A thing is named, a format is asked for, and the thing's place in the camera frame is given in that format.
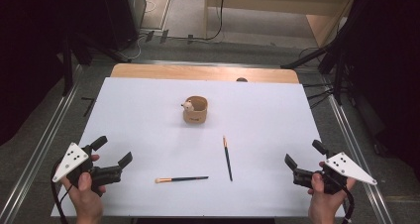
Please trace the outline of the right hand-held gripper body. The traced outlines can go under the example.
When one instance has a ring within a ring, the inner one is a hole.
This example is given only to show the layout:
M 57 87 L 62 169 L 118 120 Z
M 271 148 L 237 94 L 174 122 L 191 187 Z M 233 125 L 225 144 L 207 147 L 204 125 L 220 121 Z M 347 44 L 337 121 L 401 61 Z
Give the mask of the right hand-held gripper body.
M 335 194 L 347 186 L 348 178 L 377 185 L 377 181 L 345 153 L 338 153 L 324 161 L 323 169 L 317 170 L 324 180 L 324 192 Z M 293 183 L 311 188 L 314 171 L 301 169 L 296 162 L 292 162 Z

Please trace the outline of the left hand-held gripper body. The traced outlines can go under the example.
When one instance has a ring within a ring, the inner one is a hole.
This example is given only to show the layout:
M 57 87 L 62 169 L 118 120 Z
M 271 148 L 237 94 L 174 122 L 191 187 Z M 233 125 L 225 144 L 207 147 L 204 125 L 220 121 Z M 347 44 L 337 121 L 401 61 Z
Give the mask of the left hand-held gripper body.
M 79 176 L 83 172 L 89 172 L 92 178 L 91 190 L 101 196 L 102 192 L 99 187 L 119 182 L 123 169 L 119 165 L 108 168 L 95 167 L 91 159 L 93 151 L 90 145 L 80 148 L 77 144 L 71 143 L 62 157 L 59 167 L 52 175 L 52 182 L 58 182 L 65 176 L 72 185 L 78 186 Z

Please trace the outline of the thick black makeup brush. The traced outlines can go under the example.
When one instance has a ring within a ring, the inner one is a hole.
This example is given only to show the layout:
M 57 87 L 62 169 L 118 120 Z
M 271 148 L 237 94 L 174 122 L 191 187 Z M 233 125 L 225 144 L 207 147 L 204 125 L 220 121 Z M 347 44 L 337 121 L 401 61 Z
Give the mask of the thick black makeup brush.
M 202 180 L 202 179 L 208 179 L 208 178 L 209 176 L 159 177 L 155 179 L 155 183 Z

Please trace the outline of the thin black makeup brush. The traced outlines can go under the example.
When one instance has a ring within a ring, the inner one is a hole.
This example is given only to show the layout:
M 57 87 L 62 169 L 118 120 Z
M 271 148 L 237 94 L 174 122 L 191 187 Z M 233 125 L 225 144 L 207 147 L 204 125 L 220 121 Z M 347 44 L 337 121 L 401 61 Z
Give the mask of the thin black makeup brush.
M 223 140 L 223 146 L 224 146 L 224 152 L 225 152 L 225 158 L 226 158 L 226 163 L 227 163 L 229 179 L 230 179 L 230 181 L 233 181 L 233 174 L 232 174 L 232 169 L 231 169 L 229 149 L 228 149 L 228 143 L 227 143 L 226 136 L 223 136 L 222 140 Z

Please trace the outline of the wooden cup with animal figure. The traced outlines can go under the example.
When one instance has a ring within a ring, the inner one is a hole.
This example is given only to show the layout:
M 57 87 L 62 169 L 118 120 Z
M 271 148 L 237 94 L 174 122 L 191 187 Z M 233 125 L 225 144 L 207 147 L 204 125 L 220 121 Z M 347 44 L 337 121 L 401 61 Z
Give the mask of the wooden cup with animal figure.
M 183 120 L 189 124 L 203 124 L 207 118 L 208 101 L 202 96 L 190 96 L 182 104 Z

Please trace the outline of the person's right hand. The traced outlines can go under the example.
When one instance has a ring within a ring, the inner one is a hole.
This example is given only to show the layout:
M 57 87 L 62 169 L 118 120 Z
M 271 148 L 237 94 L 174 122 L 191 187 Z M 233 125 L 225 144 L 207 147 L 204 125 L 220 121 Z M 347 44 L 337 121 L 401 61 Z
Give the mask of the person's right hand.
M 311 179 L 312 187 L 308 190 L 311 196 L 308 216 L 310 217 L 335 217 L 338 208 L 347 198 L 343 190 L 334 195 L 324 192 L 324 180 L 320 173 L 314 173 Z

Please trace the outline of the person's left hand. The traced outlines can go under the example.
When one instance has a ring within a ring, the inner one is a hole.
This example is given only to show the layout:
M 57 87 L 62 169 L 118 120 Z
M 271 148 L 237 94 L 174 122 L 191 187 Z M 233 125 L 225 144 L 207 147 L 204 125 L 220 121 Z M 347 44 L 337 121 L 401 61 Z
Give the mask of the person's left hand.
M 71 182 L 64 176 L 60 182 L 68 191 L 70 200 L 78 216 L 103 216 L 104 206 L 97 193 L 91 190 L 92 178 L 89 172 L 79 176 L 78 188 L 71 187 Z

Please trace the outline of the white table cover sheet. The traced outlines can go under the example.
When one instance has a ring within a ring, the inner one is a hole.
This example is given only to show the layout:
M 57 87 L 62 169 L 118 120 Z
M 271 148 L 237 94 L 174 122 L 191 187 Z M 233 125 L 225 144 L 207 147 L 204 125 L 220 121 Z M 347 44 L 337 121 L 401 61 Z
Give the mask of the white table cover sheet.
M 190 96 L 208 101 L 203 124 L 183 120 Z M 308 170 L 323 159 L 312 146 L 319 133 L 303 87 L 290 83 L 108 78 L 80 143 L 100 136 L 108 139 L 100 167 L 133 156 L 102 198 L 107 216 L 304 216 L 310 197 L 284 158 Z M 209 178 L 155 183 L 187 176 Z

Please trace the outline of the black metal stand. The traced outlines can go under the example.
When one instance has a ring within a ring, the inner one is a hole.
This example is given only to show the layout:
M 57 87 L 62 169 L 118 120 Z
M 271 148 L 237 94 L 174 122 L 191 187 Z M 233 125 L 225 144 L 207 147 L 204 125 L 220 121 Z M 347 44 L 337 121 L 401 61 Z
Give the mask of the black metal stand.
M 350 15 L 343 28 L 339 31 L 335 39 L 314 53 L 304 56 L 292 63 L 282 65 L 282 69 L 295 69 L 305 62 L 310 61 L 318 56 L 324 55 L 322 61 L 318 65 L 318 71 L 321 74 L 327 74 L 332 69 L 335 69 L 335 80 L 333 83 L 333 97 L 336 102 L 341 105 L 341 90 L 342 90 L 342 79 L 344 75 L 345 58 L 347 55 L 346 41 L 350 37 L 350 33 L 353 30 L 354 24 L 357 22 L 363 11 L 363 6 L 355 5 L 352 7 Z
M 79 63 L 90 64 L 92 62 L 92 57 L 88 48 L 94 48 L 115 62 L 130 62 L 129 59 L 124 59 L 121 56 L 118 56 L 99 42 L 96 42 L 90 37 L 80 33 L 67 33 L 62 39 L 61 45 L 64 78 L 63 96 L 66 96 L 73 87 L 72 55 L 75 55 Z

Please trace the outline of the wooden table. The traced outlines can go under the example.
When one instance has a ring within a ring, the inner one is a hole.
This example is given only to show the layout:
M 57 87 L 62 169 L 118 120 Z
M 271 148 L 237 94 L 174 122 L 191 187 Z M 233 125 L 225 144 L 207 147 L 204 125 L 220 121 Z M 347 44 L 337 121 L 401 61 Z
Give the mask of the wooden table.
M 247 82 L 270 83 L 299 82 L 296 72 L 290 69 L 205 66 L 168 63 L 118 63 L 112 69 L 111 77 L 217 81 L 237 81 L 238 79 L 245 79 Z

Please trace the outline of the black cabinet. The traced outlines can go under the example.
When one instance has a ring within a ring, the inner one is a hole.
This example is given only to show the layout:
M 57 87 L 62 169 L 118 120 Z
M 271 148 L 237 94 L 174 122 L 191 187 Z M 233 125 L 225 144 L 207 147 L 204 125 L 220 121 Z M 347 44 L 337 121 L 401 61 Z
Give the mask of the black cabinet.
M 120 51 L 138 38 L 146 7 L 146 0 L 105 0 L 111 49 Z

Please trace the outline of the light wooden furniture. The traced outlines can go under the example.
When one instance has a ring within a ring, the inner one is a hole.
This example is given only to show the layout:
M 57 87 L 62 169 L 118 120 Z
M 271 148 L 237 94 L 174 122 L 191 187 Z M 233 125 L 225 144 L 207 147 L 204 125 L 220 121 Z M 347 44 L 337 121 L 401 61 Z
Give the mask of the light wooden furniture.
M 209 7 L 282 12 L 305 15 L 319 47 L 328 44 L 333 31 L 346 17 L 354 0 L 205 0 L 204 14 Z

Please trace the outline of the metal floor rail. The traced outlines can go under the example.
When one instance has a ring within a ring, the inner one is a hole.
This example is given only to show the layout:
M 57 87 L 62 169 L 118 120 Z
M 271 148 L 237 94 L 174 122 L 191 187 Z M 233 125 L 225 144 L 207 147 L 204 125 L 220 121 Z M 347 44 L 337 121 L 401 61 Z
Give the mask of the metal floor rail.
M 346 145 L 350 151 L 351 157 L 354 159 L 357 165 L 359 165 L 368 174 L 370 174 L 368 163 L 362 153 L 362 150 L 359 147 L 359 143 L 347 119 L 345 111 L 343 110 L 342 106 L 338 104 L 333 95 L 330 96 L 329 103 L 345 138 Z M 376 216 L 378 224 L 394 224 L 379 187 L 377 185 L 366 183 L 363 184 L 363 187 L 371 204 L 372 210 Z
M 19 212 L 30 187 L 40 170 L 41 164 L 47 156 L 68 107 L 71 105 L 82 74 L 83 66 L 79 64 L 73 72 L 74 84 L 66 95 L 61 95 L 59 97 L 59 101 L 54 108 L 49 122 L 43 129 L 42 135 L 32 142 L 34 148 L 30 151 L 30 156 L 26 160 L 17 156 L 20 161 L 25 162 L 25 166 L 18 172 L 18 178 L 13 184 L 10 193 L 5 197 L 5 204 L 0 208 L 0 224 L 12 224 Z

